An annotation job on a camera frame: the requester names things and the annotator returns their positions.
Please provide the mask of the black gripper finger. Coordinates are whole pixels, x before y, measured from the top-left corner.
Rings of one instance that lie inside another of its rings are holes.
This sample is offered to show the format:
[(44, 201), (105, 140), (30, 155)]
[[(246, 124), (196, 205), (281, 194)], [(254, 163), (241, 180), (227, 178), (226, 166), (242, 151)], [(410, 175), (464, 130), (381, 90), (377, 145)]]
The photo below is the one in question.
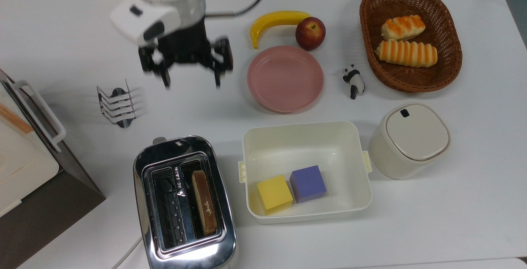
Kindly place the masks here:
[(171, 79), (169, 75), (169, 68), (172, 65), (172, 58), (165, 58), (161, 53), (161, 60), (156, 63), (154, 60), (154, 52), (156, 48), (154, 46), (143, 46), (138, 47), (138, 55), (143, 72), (145, 74), (152, 73), (156, 77), (163, 81), (164, 87), (170, 89)]
[(222, 76), (233, 70), (231, 44), (227, 36), (210, 43), (210, 66), (215, 77), (216, 88), (220, 89)]

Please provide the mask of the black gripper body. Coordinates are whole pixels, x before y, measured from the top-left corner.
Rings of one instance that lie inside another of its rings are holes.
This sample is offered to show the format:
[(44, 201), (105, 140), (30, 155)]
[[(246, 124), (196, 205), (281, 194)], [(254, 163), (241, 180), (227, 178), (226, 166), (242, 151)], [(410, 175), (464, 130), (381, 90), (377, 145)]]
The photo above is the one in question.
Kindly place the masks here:
[(204, 22), (183, 28), (158, 39), (157, 50), (163, 55), (163, 64), (212, 62), (210, 42)]

